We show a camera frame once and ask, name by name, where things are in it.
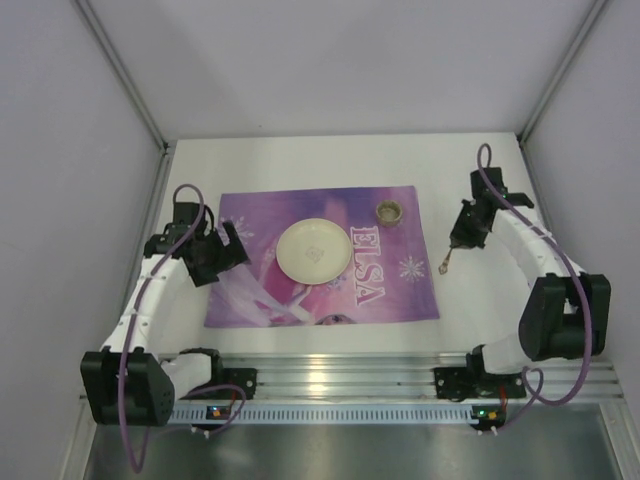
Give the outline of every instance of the cartoon character face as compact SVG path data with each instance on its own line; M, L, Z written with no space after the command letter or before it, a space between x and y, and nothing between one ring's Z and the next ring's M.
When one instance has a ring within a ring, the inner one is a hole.
M343 315L342 313L336 313L333 315L327 315L326 317L322 317L320 320L316 322L316 325L347 325L354 324L351 318Z

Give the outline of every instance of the wall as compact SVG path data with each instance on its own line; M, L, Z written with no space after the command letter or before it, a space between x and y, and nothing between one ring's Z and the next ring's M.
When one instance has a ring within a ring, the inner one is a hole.
M93 0L170 139L519 131L592 0Z
M55 478L158 152L67 0L0 6L0 478Z
M611 3L529 142L555 232L613 284L607 353L640 423L640 3Z

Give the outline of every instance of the gray floor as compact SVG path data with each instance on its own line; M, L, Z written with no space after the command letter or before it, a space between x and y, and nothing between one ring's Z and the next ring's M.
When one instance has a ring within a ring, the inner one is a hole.
M134 434L139 444L140 432ZM620 478L597 407L536 408L497 438L467 426L237 426L151 441L142 474L101 427L85 480Z

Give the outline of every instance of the plate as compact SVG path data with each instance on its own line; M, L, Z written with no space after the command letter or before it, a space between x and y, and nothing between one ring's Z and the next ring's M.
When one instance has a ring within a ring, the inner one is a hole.
M323 218L308 218L285 230L276 259L292 280L320 285L344 272L352 250L351 239L340 226Z

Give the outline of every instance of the table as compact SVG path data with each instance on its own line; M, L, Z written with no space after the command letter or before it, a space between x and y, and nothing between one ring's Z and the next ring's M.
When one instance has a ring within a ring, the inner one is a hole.
M536 202L512 133L179 141L156 231L170 221L172 193L183 183L198 186L214 213L227 192L415 185L441 318L388 325L211 329L203 327L209 287L202 287L178 294L160 352L195 345L222 354L465 352L512 332L529 289L497 239L489 236L484 250L455 251L447 275L437 270L460 202L471 197L469 173L476 169L476 151L483 142L491 144L492 166L502 167L510 191L524 192Z

